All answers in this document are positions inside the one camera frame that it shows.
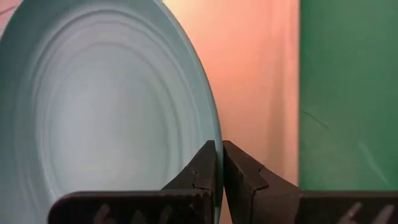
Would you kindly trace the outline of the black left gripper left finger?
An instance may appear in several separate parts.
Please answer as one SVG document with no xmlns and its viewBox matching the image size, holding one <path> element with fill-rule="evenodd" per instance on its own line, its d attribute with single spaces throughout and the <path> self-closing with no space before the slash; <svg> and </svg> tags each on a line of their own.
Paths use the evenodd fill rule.
<svg viewBox="0 0 398 224">
<path fill-rule="evenodd" d="M 212 224 L 216 193 L 217 152 L 207 141 L 164 188 L 67 194 L 48 224 Z"/>
</svg>

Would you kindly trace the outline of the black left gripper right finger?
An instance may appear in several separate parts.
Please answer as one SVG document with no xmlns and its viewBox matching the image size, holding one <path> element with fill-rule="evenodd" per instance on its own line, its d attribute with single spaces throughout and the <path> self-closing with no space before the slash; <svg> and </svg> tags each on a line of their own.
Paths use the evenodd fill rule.
<svg viewBox="0 0 398 224">
<path fill-rule="evenodd" d="M 302 190 L 231 141 L 223 147 L 234 224 L 398 224 L 398 191 Z"/>
</svg>

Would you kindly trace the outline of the light blue round plate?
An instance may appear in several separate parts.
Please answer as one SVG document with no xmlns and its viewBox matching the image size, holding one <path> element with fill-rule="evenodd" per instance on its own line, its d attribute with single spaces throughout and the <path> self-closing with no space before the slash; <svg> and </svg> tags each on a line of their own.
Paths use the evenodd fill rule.
<svg viewBox="0 0 398 224">
<path fill-rule="evenodd" d="M 162 0 L 21 0 L 0 37 L 0 224 L 77 191 L 159 190 L 220 123 Z"/>
</svg>

